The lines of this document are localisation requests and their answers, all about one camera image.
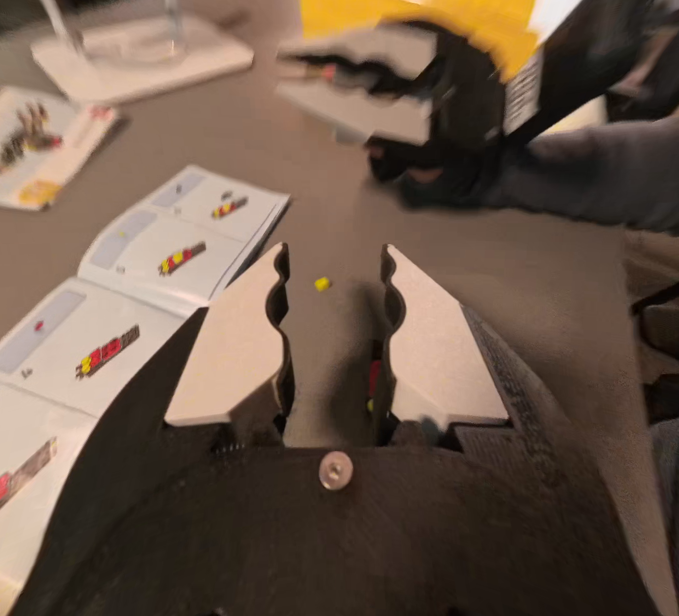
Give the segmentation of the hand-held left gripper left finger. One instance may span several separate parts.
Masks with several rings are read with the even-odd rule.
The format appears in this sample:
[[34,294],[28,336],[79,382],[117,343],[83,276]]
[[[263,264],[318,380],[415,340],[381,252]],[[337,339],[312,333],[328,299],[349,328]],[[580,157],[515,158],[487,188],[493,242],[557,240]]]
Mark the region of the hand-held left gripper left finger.
[[285,424],[295,396],[289,340],[289,247],[260,256],[208,306],[166,410],[174,427]]

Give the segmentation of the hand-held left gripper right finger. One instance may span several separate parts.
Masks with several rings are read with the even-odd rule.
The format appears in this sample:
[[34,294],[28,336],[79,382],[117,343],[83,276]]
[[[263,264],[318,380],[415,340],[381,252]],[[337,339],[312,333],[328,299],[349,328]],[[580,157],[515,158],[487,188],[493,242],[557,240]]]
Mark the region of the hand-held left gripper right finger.
[[392,244],[380,255],[387,330],[371,416],[378,442],[417,423],[429,442],[452,427],[509,427],[466,308]]

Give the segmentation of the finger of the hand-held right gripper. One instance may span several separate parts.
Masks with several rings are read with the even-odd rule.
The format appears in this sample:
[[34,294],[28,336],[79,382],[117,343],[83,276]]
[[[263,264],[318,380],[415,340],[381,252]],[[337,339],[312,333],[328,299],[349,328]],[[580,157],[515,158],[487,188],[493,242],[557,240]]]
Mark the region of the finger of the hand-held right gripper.
[[434,33],[341,33],[289,40],[279,45],[276,57],[339,57],[356,65],[373,61],[400,76],[417,76],[434,59],[436,51]]
[[358,88],[337,88],[321,81],[282,81],[276,93],[363,141],[376,136],[422,145],[430,138],[430,101],[373,97]]

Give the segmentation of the person's right forearm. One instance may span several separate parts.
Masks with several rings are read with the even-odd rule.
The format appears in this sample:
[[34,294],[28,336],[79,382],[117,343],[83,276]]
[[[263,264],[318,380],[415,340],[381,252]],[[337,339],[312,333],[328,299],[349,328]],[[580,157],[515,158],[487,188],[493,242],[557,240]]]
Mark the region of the person's right forearm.
[[506,149],[484,202],[678,236],[678,116],[540,136]]

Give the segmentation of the lego instruction booklet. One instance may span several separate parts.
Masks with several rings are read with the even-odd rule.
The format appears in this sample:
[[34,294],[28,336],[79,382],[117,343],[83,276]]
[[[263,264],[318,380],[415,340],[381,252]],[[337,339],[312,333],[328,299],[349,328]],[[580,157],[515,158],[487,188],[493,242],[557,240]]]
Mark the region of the lego instruction booklet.
[[249,265],[289,194],[190,165],[112,221],[1,339],[1,614],[67,476],[124,386]]

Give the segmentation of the person's right hand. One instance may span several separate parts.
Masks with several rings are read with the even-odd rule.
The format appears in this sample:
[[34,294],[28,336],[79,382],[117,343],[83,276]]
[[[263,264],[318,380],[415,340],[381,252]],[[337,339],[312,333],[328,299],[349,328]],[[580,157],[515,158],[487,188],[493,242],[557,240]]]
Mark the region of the person's right hand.
[[476,210],[501,176],[497,147],[473,153],[451,144],[413,145],[371,137],[363,145],[376,182],[411,210]]

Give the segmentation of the white paper leaflet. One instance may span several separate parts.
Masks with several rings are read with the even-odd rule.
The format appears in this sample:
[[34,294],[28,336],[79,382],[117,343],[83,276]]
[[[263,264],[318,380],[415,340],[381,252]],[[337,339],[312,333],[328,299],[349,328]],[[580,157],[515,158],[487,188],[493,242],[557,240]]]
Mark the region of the white paper leaflet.
[[42,211],[121,119],[113,106],[1,87],[1,208]]

